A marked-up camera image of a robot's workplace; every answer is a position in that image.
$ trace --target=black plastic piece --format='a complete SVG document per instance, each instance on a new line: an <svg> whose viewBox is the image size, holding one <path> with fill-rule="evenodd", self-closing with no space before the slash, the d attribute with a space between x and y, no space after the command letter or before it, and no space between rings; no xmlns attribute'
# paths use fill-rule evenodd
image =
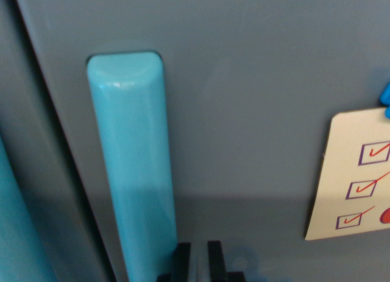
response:
<svg viewBox="0 0 390 282"><path fill-rule="evenodd" d="M157 277L157 282L170 282L171 274L162 274Z"/></svg>
<svg viewBox="0 0 390 282"><path fill-rule="evenodd" d="M191 244L189 242L180 243L173 257L171 282L187 282L188 271L190 269Z"/></svg>
<svg viewBox="0 0 390 282"><path fill-rule="evenodd" d="M228 282L246 282L244 272L229 272L227 274Z"/></svg>
<svg viewBox="0 0 390 282"><path fill-rule="evenodd" d="M227 272L220 241L207 242L211 282L227 282Z"/></svg>

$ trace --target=turquoise post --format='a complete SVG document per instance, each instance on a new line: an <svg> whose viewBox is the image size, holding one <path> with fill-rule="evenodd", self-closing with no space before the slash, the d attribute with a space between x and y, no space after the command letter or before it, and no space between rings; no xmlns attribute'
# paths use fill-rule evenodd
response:
<svg viewBox="0 0 390 282"><path fill-rule="evenodd" d="M0 282L56 282L0 138Z"/></svg>
<svg viewBox="0 0 390 282"><path fill-rule="evenodd" d="M97 55L87 74L127 273L154 282L177 245L162 61Z"/></svg>

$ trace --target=blue clip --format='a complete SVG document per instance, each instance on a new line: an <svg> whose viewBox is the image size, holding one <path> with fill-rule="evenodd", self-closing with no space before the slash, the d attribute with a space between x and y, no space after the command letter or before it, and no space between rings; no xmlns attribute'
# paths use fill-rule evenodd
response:
<svg viewBox="0 0 390 282"><path fill-rule="evenodd" d="M389 85L386 87L386 89L384 90L384 92L382 92L381 96L380 96L380 102L383 103L384 105L387 105L389 106L390 105L390 83ZM385 116L390 119L390 107L388 107L385 111Z"/></svg>

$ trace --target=gray panel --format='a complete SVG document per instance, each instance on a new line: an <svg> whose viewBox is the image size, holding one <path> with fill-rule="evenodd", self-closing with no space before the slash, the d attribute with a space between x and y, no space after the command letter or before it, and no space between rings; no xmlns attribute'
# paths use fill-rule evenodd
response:
<svg viewBox="0 0 390 282"><path fill-rule="evenodd" d="M18 2L119 281L85 63L149 49L165 64L181 240L221 238L249 281L390 275L389 231L303 240L332 116L376 107L390 79L390 0Z"/></svg>
<svg viewBox="0 0 390 282"><path fill-rule="evenodd" d="M13 171L59 281L112 281L99 232L23 30L15 0L0 0L0 133Z"/></svg>

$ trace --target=gray door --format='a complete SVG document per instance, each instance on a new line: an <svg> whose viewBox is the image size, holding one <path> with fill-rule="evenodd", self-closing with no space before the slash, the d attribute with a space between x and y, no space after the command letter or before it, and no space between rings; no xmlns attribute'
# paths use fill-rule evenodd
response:
<svg viewBox="0 0 390 282"><path fill-rule="evenodd" d="M18 0L118 281L126 281L86 75L163 58L177 228L248 281L385 281L389 231L307 242L332 116L379 105L390 0Z"/></svg>

